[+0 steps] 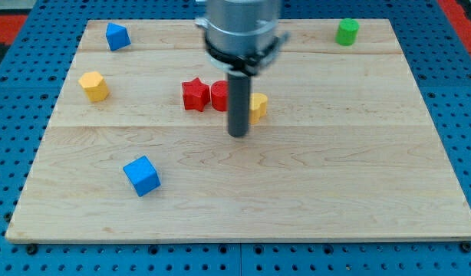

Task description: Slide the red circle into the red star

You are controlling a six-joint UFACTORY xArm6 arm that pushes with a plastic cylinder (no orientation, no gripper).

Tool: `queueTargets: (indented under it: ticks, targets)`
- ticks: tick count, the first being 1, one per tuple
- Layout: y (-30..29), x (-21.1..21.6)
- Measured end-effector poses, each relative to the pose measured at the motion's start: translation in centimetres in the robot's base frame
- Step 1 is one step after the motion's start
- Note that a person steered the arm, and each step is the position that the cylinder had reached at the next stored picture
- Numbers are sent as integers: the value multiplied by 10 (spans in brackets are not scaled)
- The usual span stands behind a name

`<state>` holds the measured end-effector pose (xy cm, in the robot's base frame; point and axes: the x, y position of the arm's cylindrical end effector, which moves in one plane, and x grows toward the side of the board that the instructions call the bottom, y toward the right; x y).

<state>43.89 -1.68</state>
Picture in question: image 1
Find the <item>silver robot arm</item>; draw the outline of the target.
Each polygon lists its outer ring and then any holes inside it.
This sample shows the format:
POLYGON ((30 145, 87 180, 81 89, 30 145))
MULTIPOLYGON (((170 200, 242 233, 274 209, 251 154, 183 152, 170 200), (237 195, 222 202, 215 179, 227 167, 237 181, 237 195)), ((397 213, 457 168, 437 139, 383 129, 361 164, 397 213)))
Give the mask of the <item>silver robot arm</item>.
POLYGON ((277 33, 281 2, 208 0, 195 19, 203 30, 205 51, 218 69, 237 77, 254 77, 278 57, 289 32, 277 33))

